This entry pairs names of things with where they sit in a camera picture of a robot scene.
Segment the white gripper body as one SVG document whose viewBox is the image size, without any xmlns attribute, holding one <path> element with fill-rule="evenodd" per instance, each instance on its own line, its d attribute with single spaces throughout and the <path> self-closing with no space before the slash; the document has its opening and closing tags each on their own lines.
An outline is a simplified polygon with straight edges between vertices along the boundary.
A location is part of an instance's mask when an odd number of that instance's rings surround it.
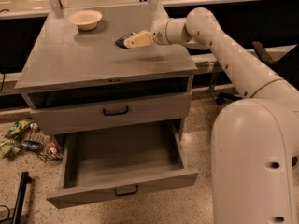
<svg viewBox="0 0 299 224">
<path fill-rule="evenodd" d="M 169 45 L 166 35 L 168 20 L 156 20 L 151 26 L 153 41 L 158 45 Z"/>
</svg>

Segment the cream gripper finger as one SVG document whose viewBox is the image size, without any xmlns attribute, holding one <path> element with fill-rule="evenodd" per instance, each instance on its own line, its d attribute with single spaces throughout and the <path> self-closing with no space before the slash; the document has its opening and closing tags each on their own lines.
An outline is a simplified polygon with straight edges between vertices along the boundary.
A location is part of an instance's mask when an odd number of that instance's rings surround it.
<svg viewBox="0 0 299 224">
<path fill-rule="evenodd" d="M 139 48 L 151 45 L 153 38 L 151 32 L 143 30 L 137 34 L 129 35 L 124 39 L 124 46 L 126 48 Z"/>
</svg>

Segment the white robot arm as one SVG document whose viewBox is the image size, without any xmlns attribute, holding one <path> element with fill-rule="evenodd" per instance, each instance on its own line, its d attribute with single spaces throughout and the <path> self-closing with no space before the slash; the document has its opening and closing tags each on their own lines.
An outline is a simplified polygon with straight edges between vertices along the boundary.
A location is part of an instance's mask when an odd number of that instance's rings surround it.
<svg viewBox="0 0 299 224">
<path fill-rule="evenodd" d="M 238 91 L 211 133 L 214 224 L 298 224 L 292 159 L 299 154 L 299 91 L 228 36 L 203 7 L 156 19 L 127 48 L 208 49 Z"/>
</svg>

